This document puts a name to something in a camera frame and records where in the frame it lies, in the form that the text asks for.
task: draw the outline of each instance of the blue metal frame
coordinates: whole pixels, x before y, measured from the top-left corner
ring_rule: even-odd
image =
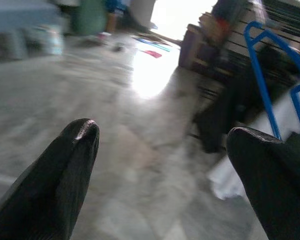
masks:
[[[256,43],[260,42],[263,38],[266,38],[266,37],[270,38],[280,48],[282,48],[288,54],[288,56],[290,58],[292,58],[292,60],[294,61],[296,66],[299,68],[299,70],[300,70],[300,55],[298,53],[296,53],[295,51],[293,51],[284,40],[282,40],[280,37],[275,35],[269,29],[264,30],[262,33],[260,33],[255,38],[250,37],[250,29],[251,28],[262,29],[262,27],[263,27],[263,25],[259,22],[256,22],[256,21],[250,22],[244,30],[244,37],[245,37],[246,45],[247,45],[247,48],[248,48],[248,51],[250,54],[250,58],[251,58],[252,66],[253,66],[254,73],[255,73],[255,76],[257,79],[257,83],[258,83],[258,86],[260,89],[260,93],[261,93],[261,97],[262,97],[263,104],[265,107],[265,111],[268,115],[268,118],[269,118],[269,121],[271,124],[273,135],[276,138],[281,140],[281,135],[280,135],[278,124],[277,124],[277,121],[276,121],[276,118],[274,115],[274,111],[272,108],[271,99],[269,97],[265,78],[263,76],[260,64],[258,62],[258,58],[257,58],[256,51],[254,49],[254,45]],[[296,114],[300,121],[300,98],[298,95],[299,92],[300,92],[300,85],[294,87],[291,90],[290,95],[291,95],[291,98],[292,98],[292,101],[293,101],[293,104],[295,107]]]

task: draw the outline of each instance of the blue handle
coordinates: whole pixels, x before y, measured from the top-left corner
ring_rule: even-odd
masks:
[[[296,53],[295,51],[293,51],[289,45],[283,41],[280,37],[278,37],[277,35],[275,35],[272,31],[270,31],[269,29],[264,30],[262,33],[260,33],[257,37],[255,37],[254,39],[252,39],[250,37],[250,29],[251,28],[257,28],[257,29],[262,29],[263,25],[259,22],[256,21],[252,21],[250,22],[245,30],[244,30],[244,37],[245,37],[245,41],[246,41],[246,45],[250,54],[250,58],[251,58],[251,62],[252,62],[252,66],[253,66],[253,70],[256,76],[256,80],[260,89],[260,94],[263,100],[263,104],[264,104],[264,108],[265,111],[268,115],[270,124],[271,124],[271,128],[272,128],[272,132],[273,135],[281,140],[281,135],[280,135],[280,131],[278,128],[278,124],[274,115],[274,111],[272,108],[272,103],[271,103],[271,99],[269,97],[269,93],[267,90],[267,85],[265,82],[265,78],[263,76],[260,64],[258,62],[258,58],[257,58],[257,54],[256,51],[254,49],[254,45],[258,42],[260,42],[263,38],[270,38],[273,42],[275,42],[280,48],[282,48],[290,58],[292,58],[292,60],[294,61],[294,63],[296,64],[296,66],[299,68],[300,70],[300,55],[298,53]],[[291,98],[295,107],[295,111],[296,114],[299,118],[300,121],[300,98],[298,93],[300,92],[300,85],[294,87],[291,92]]]

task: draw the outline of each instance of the red object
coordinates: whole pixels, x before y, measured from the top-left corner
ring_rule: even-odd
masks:
[[[147,50],[147,51],[143,51],[143,52],[151,55],[152,57],[155,57],[156,59],[160,58],[162,56],[162,54],[157,53],[156,51]]]

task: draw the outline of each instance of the concrete floor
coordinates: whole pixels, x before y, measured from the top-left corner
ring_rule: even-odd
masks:
[[[251,207],[212,195],[218,155],[185,137],[201,77],[176,68],[177,50],[144,48],[69,38],[62,57],[0,63],[0,197],[63,127],[92,118],[100,148],[73,240],[248,239]]]

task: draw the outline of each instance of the gray floor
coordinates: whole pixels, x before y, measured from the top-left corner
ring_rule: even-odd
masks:
[[[176,68],[178,51],[137,47],[68,39],[63,57],[0,63],[0,197],[64,126],[92,118],[100,148],[73,240],[248,239],[251,207],[212,195],[219,156],[185,137],[200,76]]]

